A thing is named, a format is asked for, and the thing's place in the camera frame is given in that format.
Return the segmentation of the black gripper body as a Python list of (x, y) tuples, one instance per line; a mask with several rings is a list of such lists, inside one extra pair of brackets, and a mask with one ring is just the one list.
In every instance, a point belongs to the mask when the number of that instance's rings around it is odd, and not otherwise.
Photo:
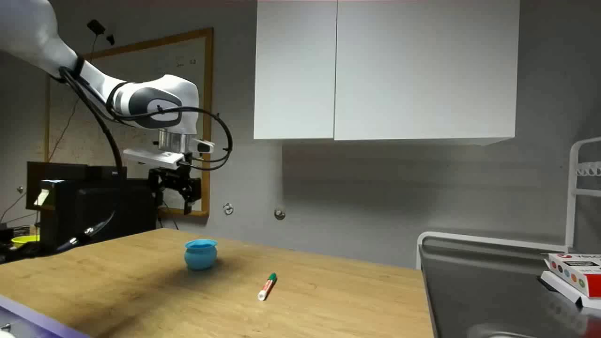
[(179, 191), (186, 202), (196, 202), (201, 197), (201, 180), (192, 178), (188, 166), (151, 168), (149, 180), (156, 187), (168, 187), (168, 189)]

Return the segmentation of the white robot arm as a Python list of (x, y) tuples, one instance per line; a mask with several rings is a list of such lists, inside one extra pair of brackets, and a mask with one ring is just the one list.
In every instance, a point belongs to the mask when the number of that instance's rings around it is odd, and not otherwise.
[(192, 210), (201, 187), (190, 178), (201, 112), (196, 82), (171, 73), (151, 80), (126, 80), (104, 73), (61, 37), (49, 0), (0, 0), (0, 50), (66, 82), (100, 121), (119, 168), (123, 155), (106, 121), (158, 129), (158, 151), (128, 150), (128, 155), (151, 163), (156, 170), (179, 172), (175, 189), (185, 198), (185, 212)]

